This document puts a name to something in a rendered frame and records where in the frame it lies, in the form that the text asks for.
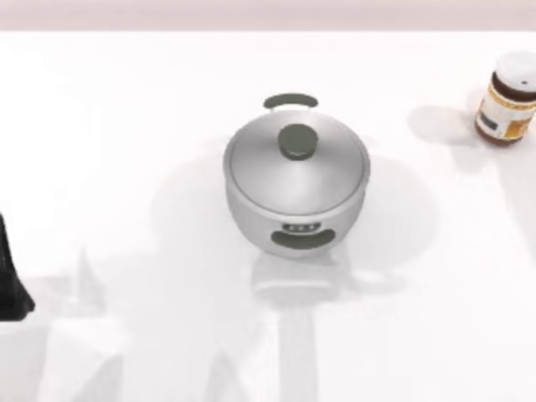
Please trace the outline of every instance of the silver pot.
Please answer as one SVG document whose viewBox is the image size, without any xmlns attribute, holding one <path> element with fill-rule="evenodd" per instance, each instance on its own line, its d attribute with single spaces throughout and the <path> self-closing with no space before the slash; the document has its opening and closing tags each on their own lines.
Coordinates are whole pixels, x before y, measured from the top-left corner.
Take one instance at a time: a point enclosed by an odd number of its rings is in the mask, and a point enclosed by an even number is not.
<svg viewBox="0 0 536 402">
<path fill-rule="evenodd" d="M 308 109 L 278 110 L 283 105 Z M 352 228 L 369 182 L 369 154 L 359 137 L 302 94 L 272 96 L 271 112 L 229 142 L 224 174 L 230 212 L 263 251 L 301 258 L 321 254 Z"/>
</svg>

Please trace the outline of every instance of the white background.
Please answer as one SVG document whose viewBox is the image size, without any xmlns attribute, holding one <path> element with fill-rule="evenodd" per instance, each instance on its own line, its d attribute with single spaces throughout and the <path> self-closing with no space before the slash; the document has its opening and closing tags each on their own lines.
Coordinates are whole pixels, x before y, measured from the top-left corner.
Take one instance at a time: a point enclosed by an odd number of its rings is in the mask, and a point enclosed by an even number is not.
<svg viewBox="0 0 536 402">
<path fill-rule="evenodd" d="M 0 209 L 20 276 L 69 273 L 86 253 L 130 338 L 128 402 L 534 401 L 536 137 L 496 149 L 472 131 L 497 57 L 534 44 L 533 33 L 3 34 Z M 313 289 L 310 313 L 253 295 L 263 259 L 229 216 L 221 172 L 229 138 L 287 91 L 316 96 L 372 155 L 363 213 L 337 251 L 350 272 L 314 271 L 357 285 L 324 304 Z M 267 264 L 288 280 L 287 265 Z M 29 320 L 49 302 L 36 301 Z M 301 358 L 288 354 L 300 345 Z"/>
</svg>

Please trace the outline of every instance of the jar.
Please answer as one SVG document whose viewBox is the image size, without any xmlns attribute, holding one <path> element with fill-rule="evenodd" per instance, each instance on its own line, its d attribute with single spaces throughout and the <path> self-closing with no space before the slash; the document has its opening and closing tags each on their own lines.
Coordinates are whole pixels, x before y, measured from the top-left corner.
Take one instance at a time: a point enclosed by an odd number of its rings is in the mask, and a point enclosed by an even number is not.
<svg viewBox="0 0 536 402">
<path fill-rule="evenodd" d="M 475 127 L 488 142 L 520 141 L 536 112 L 536 54 L 512 52 L 497 62 L 478 110 Z"/>
</svg>

